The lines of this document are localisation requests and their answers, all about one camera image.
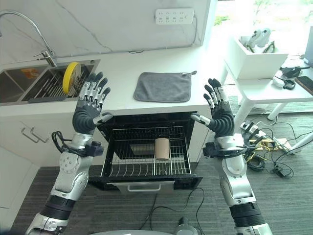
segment window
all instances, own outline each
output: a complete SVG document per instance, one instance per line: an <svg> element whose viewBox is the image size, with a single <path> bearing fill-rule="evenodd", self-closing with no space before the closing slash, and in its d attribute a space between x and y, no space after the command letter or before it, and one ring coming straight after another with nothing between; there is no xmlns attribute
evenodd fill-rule
<svg viewBox="0 0 313 235"><path fill-rule="evenodd" d="M224 0L217 3L213 37L268 27L280 51L299 55L305 53L310 25L313 0Z"/></svg>

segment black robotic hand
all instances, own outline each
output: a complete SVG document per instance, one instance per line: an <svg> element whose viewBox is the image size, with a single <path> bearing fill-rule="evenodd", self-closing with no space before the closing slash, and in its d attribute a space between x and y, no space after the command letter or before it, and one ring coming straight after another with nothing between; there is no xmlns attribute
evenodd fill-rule
<svg viewBox="0 0 313 235"><path fill-rule="evenodd" d="M102 79L102 77L102 72L97 75L91 73L79 93L72 121L78 133L92 135L97 125L113 117L110 113L103 113L99 116L103 102L111 91L109 87L104 88L108 79L106 77Z"/></svg>
<svg viewBox="0 0 313 235"><path fill-rule="evenodd" d="M212 119L193 113L191 118L214 131L215 137L232 136L234 134L234 117L230 108L228 97L223 86L216 79L209 79L209 84L204 88L209 94L203 97L207 100L211 109Z"/></svg>

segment paper cup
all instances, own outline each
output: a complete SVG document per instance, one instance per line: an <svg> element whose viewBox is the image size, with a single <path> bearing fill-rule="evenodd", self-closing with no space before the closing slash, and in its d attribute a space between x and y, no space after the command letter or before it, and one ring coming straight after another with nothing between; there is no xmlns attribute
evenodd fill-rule
<svg viewBox="0 0 313 235"><path fill-rule="evenodd" d="M168 160L170 156L170 140L157 138L155 143L155 158L157 160Z"/></svg>

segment silver robotic arm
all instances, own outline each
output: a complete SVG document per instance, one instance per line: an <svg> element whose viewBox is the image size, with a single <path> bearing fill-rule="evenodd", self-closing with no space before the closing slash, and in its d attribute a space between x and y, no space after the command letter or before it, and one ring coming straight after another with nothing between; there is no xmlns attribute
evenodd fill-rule
<svg viewBox="0 0 313 235"><path fill-rule="evenodd" d="M52 134L55 143L59 137L63 144L62 147L57 144L61 152L60 172L44 208L36 214L26 235L58 235L64 232L75 202L87 185L93 157L103 153L101 143L92 141L96 126L113 117L110 113L100 115L110 92L110 88L104 88L107 78L102 77L102 73L92 73L83 85L73 115L76 133L71 142L65 144L67 140L59 131Z"/></svg>
<svg viewBox="0 0 313 235"><path fill-rule="evenodd" d="M237 235L272 235L264 221L246 176L246 161L242 154L244 146L240 134L234 135L234 118L228 98L218 80L209 79L205 85L209 94L203 97L211 109L212 119L194 113L191 118L215 132L214 142L203 149L205 156L213 158L220 176L220 186L235 222Z"/></svg>

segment drawer handle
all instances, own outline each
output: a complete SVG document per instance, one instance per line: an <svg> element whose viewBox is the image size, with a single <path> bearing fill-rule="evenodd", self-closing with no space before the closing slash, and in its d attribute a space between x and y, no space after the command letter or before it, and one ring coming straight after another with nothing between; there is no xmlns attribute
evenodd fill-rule
<svg viewBox="0 0 313 235"><path fill-rule="evenodd" d="M34 140L34 139L32 139L31 137L29 137L27 134L24 133L24 130L25 130L25 129L26 129L25 127L22 129L21 134L22 134L23 136L26 136L27 138L29 138L29 139L30 139L31 141L33 141L34 143L38 143L38 142L39 142L39 139Z"/></svg>
<svg viewBox="0 0 313 235"><path fill-rule="evenodd" d="M39 136L39 135L37 135L37 134L34 133L34 129L35 129L35 127L32 127L32 128L30 129L30 133L31 133L34 137L36 137L37 139L39 139L40 141L42 141L42 142L44 142L44 143L47 143L48 140L49 140L49 138L47 138L47 139L44 140L41 136Z"/></svg>
<svg viewBox="0 0 313 235"><path fill-rule="evenodd" d="M161 190L161 184L156 189L131 189L131 186L127 186L128 192L159 192Z"/></svg>

